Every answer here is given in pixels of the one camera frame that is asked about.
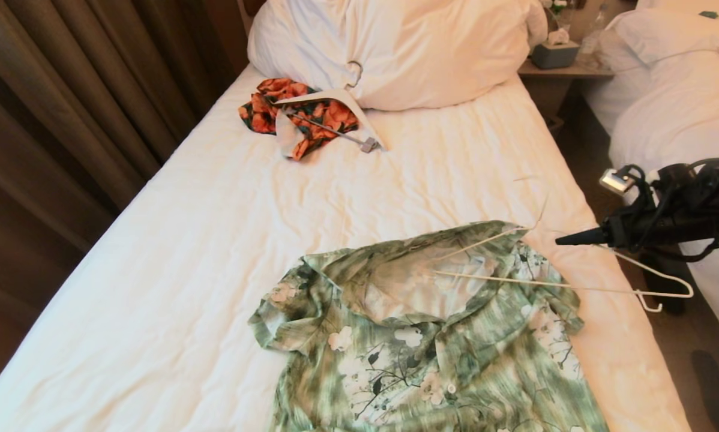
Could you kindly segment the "clear plastic bottle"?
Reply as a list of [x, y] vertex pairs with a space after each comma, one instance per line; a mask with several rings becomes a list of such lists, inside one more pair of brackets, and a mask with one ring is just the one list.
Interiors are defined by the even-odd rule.
[[606, 27], [607, 3], [602, 2], [599, 6], [597, 16], [590, 22], [588, 30], [582, 38], [579, 56], [592, 56], [598, 44], [598, 39]]

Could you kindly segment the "large white pillow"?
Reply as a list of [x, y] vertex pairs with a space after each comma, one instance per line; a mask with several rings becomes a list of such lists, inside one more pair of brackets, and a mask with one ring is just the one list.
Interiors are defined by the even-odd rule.
[[363, 109], [438, 109], [516, 77], [547, 35], [540, 0], [266, 0], [247, 52], [266, 77]]

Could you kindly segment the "white flowers in vase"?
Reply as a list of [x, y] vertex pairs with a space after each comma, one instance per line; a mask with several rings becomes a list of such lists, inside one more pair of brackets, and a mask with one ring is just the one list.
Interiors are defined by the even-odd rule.
[[569, 31], [574, 14], [574, 0], [540, 0], [548, 22], [549, 32], [563, 28]]

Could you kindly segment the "orange floral garment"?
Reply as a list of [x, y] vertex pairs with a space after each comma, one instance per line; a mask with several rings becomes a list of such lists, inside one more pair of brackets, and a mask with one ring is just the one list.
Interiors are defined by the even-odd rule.
[[288, 77], [266, 79], [257, 86], [250, 101], [239, 107], [239, 117], [251, 131], [277, 137], [283, 156], [299, 161], [338, 134], [360, 127], [356, 115], [334, 98], [278, 104], [280, 100], [315, 92]]

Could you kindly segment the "white wire hanger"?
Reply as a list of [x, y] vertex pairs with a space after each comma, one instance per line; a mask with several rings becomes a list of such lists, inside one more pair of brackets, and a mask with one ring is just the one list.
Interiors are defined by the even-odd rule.
[[[522, 226], [518, 225], [514, 227], [513, 229], [506, 230], [505, 232], [497, 233], [496, 235], [483, 239], [482, 241], [478, 241], [477, 243], [469, 244], [469, 246], [458, 249], [450, 254], [447, 254], [445, 256], [437, 257], [431, 260], [431, 262], [441, 262], [442, 260], [445, 260], [449, 257], [461, 254], [463, 252], [469, 251], [472, 248], [475, 248], [477, 246], [489, 243], [493, 240], [499, 239], [501, 237], [505, 237], [509, 235], [510, 233], [514, 232], [532, 232], [533, 230], [537, 229], [538, 226], [540, 226], [540, 222], [543, 220], [544, 211], [546, 211], [548, 202], [549, 202], [549, 195], [551, 192], [551, 188], [549, 184], [546, 182], [546, 179], [543, 176], [537, 176], [537, 175], [529, 175], [521, 178], [516, 178], [514, 180], [515, 182], [524, 182], [524, 181], [538, 181], [541, 184], [541, 189], [543, 190], [543, 202], [541, 202], [540, 205], [536, 206], [536, 216], [534, 224], [531, 226]], [[502, 283], [516, 283], [516, 284], [526, 284], [526, 285], [532, 285], [532, 286], [549, 286], [549, 287], [556, 287], [556, 288], [568, 288], [570, 290], [576, 290], [576, 292], [602, 292], [602, 293], [618, 293], [619, 295], [634, 295], [637, 297], [637, 300], [639, 300], [640, 306], [642, 306], [643, 310], [645, 312], [650, 313], [660, 313], [663, 311], [663, 304], [657, 303], [655, 307], [651, 307], [647, 304], [645, 301], [645, 298], [647, 297], [659, 297], [659, 298], [672, 298], [672, 299], [691, 299], [696, 295], [696, 290], [694, 289], [693, 285], [690, 284], [687, 281], [684, 281], [680, 277], [672, 276], [670, 274], [665, 274], [661, 271], [655, 270], [651, 267], [648, 267], [647, 265], [643, 265], [640, 262], [637, 262], [637, 260], [634, 260], [633, 258], [630, 258], [624, 254], [621, 254], [620, 252], [615, 251], [612, 248], [606, 248], [604, 246], [597, 245], [595, 248], [599, 248], [601, 250], [604, 250], [608, 252], [609, 254], [620, 258], [624, 262], [633, 263], [637, 267], [642, 268], [643, 270], [646, 270], [649, 273], [655, 274], [658, 277], [661, 277], [667, 281], [674, 281], [681, 286], [684, 286], [686, 288], [686, 292], [681, 293], [664, 293], [664, 292], [645, 292], [644, 290], [631, 290], [630, 292], [627, 292], [626, 290], [618, 290], [618, 289], [612, 289], [612, 288], [599, 288], [599, 287], [580, 287], [580, 286], [574, 286], [568, 283], [551, 283], [546, 281], [528, 281], [528, 280], [521, 280], [511, 277], [495, 277], [495, 276], [489, 276], [489, 275], [479, 275], [479, 274], [464, 274], [464, 273], [455, 273], [455, 272], [448, 272], [439, 270], [436, 268], [429, 268], [426, 270], [426, 275], [429, 277], [438, 277], [438, 276], [444, 276], [444, 277], [466, 277], [470, 279], [480, 280], [480, 281], [497, 281]]]

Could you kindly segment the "grey tissue box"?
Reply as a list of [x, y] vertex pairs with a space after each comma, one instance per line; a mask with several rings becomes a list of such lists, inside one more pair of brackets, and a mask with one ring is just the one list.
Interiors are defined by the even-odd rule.
[[558, 28], [549, 33], [546, 41], [534, 47], [530, 60], [541, 70], [567, 68], [573, 65], [580, 49], [580, 44], [571, 40], [566, 28]]

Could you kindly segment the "white clip hanger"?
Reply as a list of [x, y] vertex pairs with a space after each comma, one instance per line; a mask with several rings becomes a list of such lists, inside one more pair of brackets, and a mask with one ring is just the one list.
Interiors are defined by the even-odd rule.
[[[341, 137], [341, 139], [350, 140], [351, 142], [357, 144], [360, 151], [362, 151], [363, 153], [368, 154], [373, 151], [387, 151], [389, 150], [389, 148], [387, 148], [387, 146], [385, 145], [384, 140], [381, 139], [381, 135], [379, 135], [376, 129], [373, 128], [372, 123], [370, 122], [370, 120], [368, 120], [368, 117], [363, 112], [362, 107], [360, 107], [360, 105], [356, 102], [356, 99], [354, 99], [354, 96], [351, 93], [351, 90], [354, 89], [357, 84], [359, 84], [359, 81], [362, 78], [363, 65], [357, 61], [351, 61], [350, 64], [356, 65], [358, 69], [358, 71], [356, 72], [356, 79], [353, 83], [346, 82], [340, 88], [316, 91], [315, 93], [276, 101], [274, 102], [274, 106], [278, 107], [278, 109], [285, 115], [291, 115], [294, 118], [298, 118], [302, 121], [307, 121], [310, 125], [314, 125], [325, 131], [329, 131], [332, 134], [335, 134], [335, 136]], [[358, 120], [358, 125], [360, 126], [360, 128], [364, 128], [367, 131], [367, 137], [365, 137], [365, 139], [358, 139], [355, 136], [348, 135], [346, 133], [343, 133], [342, 131], [338, 131], [335, 128], [330, 128], [329, 126], [318, 123], [317, 121], [296, 114], [296, 112], [290, 107], [292, 104], [296, 103], [316, 102], [325, 100], [335, 100], [343, 103], [344, 106], [348, 107], [350, 112]]]

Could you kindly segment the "wooden nightstand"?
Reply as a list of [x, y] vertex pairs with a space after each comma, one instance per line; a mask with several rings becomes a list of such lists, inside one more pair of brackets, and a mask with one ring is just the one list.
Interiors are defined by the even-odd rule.
[[609, 81], [615, 72], [578, 60], [567, 67], [543, 69], [527, 58], [519, 68], [519, 76], [541, 114], [563, 119], [578, 109], [585, 84]]

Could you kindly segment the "white duvet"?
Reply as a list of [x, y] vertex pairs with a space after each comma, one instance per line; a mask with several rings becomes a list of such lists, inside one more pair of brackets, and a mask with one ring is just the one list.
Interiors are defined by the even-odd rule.
[[604, 28], [595, 54], [615, 72], [585, 89], [614, 167], [719, 158], [719, 0], [639, 0]]

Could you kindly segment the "green floral shirt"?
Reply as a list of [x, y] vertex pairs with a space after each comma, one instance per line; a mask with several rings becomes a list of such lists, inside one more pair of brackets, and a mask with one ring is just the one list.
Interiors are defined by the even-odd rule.
[[300, 257], [249, 319], [286, 353], [273, 432], [609, 432], [579, 296], [484, 221]]

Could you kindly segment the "black slipper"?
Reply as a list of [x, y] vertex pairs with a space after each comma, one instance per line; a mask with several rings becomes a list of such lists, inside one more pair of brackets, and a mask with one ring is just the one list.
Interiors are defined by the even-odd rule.
[[[678, 262], [671, 262], [670, 260], [646, 253], [641, 253], [637, 260], [646, 267], [650, 267], [653, 270], [669, 276], [679, 277], [684, 281], [684, 273], [682, 272], [682, 267]], [[645, 288], [649, 292], [684, 293], [684, 286], [677, 281], [670, 281], [645, 269], [642, 269], [642, 274], [645, 280]], [[684, 305], [683, 299], [656, 296], [651, 296], [650, 298], [656, 304], [660, 303], [663, 306], [663, 311], [672, 316], [681, 316], [686, 312], [686, 306]]]

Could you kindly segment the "wooden headboard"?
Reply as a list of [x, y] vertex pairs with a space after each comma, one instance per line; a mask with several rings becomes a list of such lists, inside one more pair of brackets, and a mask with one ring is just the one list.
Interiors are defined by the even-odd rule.
[[246, 35], [249, 35], [253, 21], [266, 1], [267, 0], [236, 0]]

